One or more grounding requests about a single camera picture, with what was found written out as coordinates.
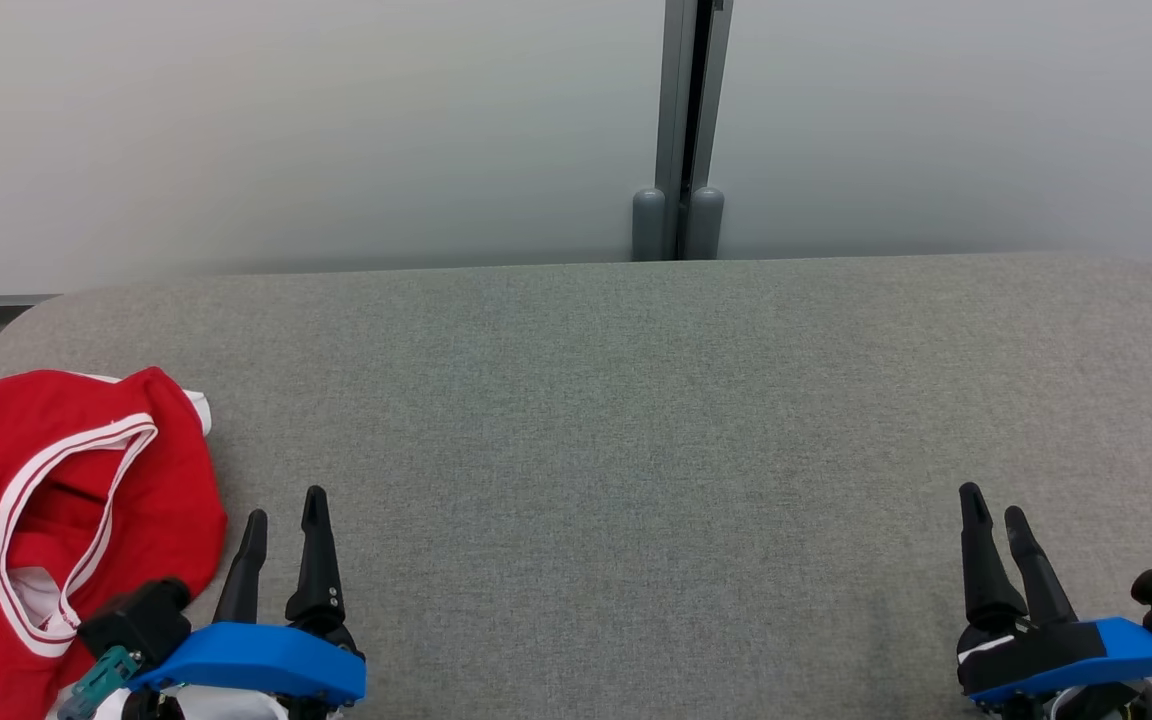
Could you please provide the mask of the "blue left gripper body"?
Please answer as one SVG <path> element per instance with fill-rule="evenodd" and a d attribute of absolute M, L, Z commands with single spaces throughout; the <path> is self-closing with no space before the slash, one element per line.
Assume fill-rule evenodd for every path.
<path fill-rule="evenodd" d="M 364 700 L 367 669 L 361 655 L 291 626 L 217 623 L 189 635 L 126 687 L 160 691 L 180 684 L 283 694 L 340 707 Z"/>

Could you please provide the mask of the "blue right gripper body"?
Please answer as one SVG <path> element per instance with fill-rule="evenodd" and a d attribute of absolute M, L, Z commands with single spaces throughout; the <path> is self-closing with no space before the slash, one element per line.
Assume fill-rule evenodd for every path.
<path fill-rule="evenodd" d="M 1126 617 L 1015 630 L 957 655 L 995 719 L 1152 719 L 1152 632 Z"/>

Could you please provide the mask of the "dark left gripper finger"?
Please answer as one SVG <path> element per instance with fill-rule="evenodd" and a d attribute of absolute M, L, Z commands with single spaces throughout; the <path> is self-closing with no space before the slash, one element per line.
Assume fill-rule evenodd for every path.
<path fill-rule="evenodd" d="M 268 514 L 255 509 L 230 561 L 212 623 L 255 624 L 259 615 L 259 579 L 268 548 Z"/>
<path fill-rule="evenodd" d="M 308 487 L 303 505 L 300 574 L 285 605 L 285 619 L 302 630 L 334 630 L 343 626 L 346 609 L 325 488 Z"/>

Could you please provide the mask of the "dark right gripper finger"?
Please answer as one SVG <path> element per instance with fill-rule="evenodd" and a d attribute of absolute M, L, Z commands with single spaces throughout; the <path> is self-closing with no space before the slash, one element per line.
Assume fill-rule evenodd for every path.
<path fill-rule="evenodd" d="M 1007 507 L 1005 526 L 1011 561 L 1018 566 L 1023 579 L 1030 623 L 1033 626 L 1076 623 L 1078 615 L 1047 553 L 1037 541 L 1025 511 L 1021 510 L 1020 506 Z"/>
<path fill-rule="evenodd" d="M 1005 632 L 1028 614 L 1026 602 L 1007 577 L 993 537 L 995 523 L 980 487 L 961 484 L 957 497 L 967 623 L 978 632 Z"/>

